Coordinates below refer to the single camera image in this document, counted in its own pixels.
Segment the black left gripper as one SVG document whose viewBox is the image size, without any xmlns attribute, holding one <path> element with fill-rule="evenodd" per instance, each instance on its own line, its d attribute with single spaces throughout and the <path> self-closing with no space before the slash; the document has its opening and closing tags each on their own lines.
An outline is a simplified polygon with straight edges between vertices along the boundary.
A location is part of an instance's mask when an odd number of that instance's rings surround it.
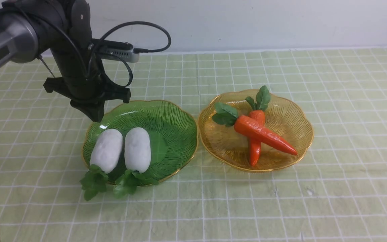
<svg viewBox="0 0 387 242">
<path fill-rule="evenodd" d="M 46 92 L 57 92 L 69 99 L 70 105 L 84 113 L 92 122 L 101 122 L 105 102 L 108 100 L 122 100 L 129 103 L 131 91 L 128 86 L 114 83 L 106 75 L 102 59 L 117 60 L 127 67 L 129 75 L 131 68 L 120 55 L 115 52 L 97 52 L 92 57 L 90 72 L 84 74 L 82 66 L 71 51 L 52 51 L 59 68 L 60 78 L 47 78 L 44 83 Z"/>
</svg>

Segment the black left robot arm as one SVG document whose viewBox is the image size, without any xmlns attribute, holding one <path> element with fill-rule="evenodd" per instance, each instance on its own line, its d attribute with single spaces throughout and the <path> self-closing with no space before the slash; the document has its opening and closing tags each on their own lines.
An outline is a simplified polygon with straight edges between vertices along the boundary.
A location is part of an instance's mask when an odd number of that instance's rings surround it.
<svg viewBox="0 0 387 242">
<path fill-rule="evenodd" d="M 47 78 L 47 93 L 70 99 L 92 122 L 103 119 L 108 100 L 129 103 L 128 86 L 105 73 L 92 38 L 90 6 L 85 0 L 6 0 L 0 9 L 0 68 L 8 62 L 29 63 L 50 50 L 59 78 Z"/>
</svg>

